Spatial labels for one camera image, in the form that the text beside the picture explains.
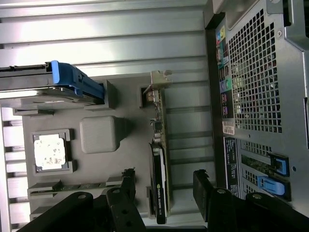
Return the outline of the blue slot retention clip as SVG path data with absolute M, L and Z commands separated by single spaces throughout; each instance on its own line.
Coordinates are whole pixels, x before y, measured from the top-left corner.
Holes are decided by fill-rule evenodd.
M 287 202 L 292 200 L 291 185 L 288 181 L 269 176 L 258 176 L 257 186 L 276 197 L 286 200 Z
M 269 153 L 269 156 L 273 172 L 283 177 L 289 177 L 290 169 L 288 157 L 276 153 Z

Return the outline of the silver CPU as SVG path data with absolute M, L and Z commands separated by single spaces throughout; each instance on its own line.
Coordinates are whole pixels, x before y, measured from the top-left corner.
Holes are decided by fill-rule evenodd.
M 35 164 L 42 170 L 61 169 L 66 163 L 64 139 L 58 134 L 40 135 L 34 141 Z

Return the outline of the hard disk blue caddy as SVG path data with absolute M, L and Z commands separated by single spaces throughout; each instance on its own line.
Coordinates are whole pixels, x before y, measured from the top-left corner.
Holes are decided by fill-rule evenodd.
M 53 60 L 0 68 L 0 107 L 58 110 L 103 103 L 104 86 L 71 64 Z

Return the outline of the open black PC case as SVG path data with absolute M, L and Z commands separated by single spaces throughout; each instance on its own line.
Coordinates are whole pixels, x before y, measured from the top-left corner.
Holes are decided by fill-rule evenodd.
M 264 193 L 258 176 L 290 182 L 309 218 L 309 0 L 206 0 L 215 187 Z M 288 157 L 290 176 L 269 153 Z

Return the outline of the grey printed parts rack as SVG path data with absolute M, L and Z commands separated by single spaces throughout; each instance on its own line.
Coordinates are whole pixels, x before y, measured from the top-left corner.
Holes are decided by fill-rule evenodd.
M 138 210 L 155 218 L 151 190 L 151 149 L 154 130 L 150 119 L 154 105 L 144 90 L 151 79 L 144 77 L 103 80 L 105 103 L 77 109 L 15 110 L 22 116 L 28 171 L 28 189 L 37 183 L 61 181 L 64 185 L 123 182 L 126 169 L 135 170 Z M 35 164 L 34 141 L 40 135 L 58 134 L 64 139 L 66 163 L 61 169 L 42 170 Z M 113 187 L 82 190 L 94 197 Z M 29 194 L 30 219 L 79 191 Z

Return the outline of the bare green RAM stick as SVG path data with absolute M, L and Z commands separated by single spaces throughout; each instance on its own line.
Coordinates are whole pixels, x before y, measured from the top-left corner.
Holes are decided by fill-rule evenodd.
M 61 181 L 37 183 L 28 189 L 28 193 L 31 194 L 47 194 L 47 193 L 60 193 L 67 191 L 82 191 L 92 189 L 104 189 L 107 187 L 121 186 L 122 182 L 115 182 L 111 184 L 102 183 L 86 183 L 86 184 L 70 184 L 64 185 Z

